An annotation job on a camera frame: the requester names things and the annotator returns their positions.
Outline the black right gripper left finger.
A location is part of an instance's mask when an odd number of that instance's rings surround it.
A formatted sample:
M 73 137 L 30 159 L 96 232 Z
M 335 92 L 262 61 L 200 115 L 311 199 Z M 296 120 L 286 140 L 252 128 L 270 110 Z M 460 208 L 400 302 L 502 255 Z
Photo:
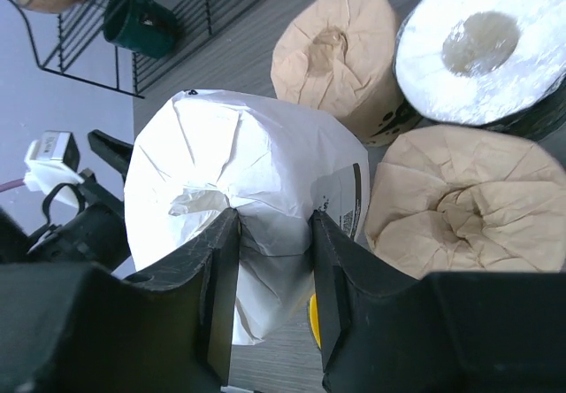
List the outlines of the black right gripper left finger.
M 239 240 L 228 209 L 124 280 L 91 263 L 2 264 L 2 391 L 220 391 Z

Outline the white roll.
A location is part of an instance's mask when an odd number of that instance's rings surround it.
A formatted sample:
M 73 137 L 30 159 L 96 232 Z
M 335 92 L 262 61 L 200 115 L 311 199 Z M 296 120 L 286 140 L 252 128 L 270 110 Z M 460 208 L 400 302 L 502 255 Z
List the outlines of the white roll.
M 145 269 L 239 213 L 233 343 L 255 345 L 314 291 L 310 218 L 324 212 L 350 239 L 363 229 L 368 152 L 334 116 L 241 92 L 187 89 L 134 141 L 125 183 L 127 240 Z

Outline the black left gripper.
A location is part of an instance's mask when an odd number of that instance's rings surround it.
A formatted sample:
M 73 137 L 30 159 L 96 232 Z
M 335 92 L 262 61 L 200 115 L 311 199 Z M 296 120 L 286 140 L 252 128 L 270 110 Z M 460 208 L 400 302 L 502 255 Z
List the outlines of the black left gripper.
M 88 133 L 90 149 L 121 176 L 126 176 L 134 146 L 99 129 Z M 95 262 L 113 271 L 131 256 L 126 239 L 124 204 L 88 171 L 77 185 L 60 183 L 42 202 L 43 226 L 26 235 L 1 212 L 1 262 Z M 50 205 L 60 192 L 78 199 L 75 217 L 64 225 L 52 222 Z

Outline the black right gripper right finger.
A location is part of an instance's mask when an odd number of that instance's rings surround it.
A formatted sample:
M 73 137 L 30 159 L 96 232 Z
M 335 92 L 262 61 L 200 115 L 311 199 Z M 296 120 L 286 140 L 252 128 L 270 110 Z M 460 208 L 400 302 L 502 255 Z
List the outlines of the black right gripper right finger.
M 416 280 L 324 213 L 311 229 L 325 390 L 564 391 L 564 274 Z

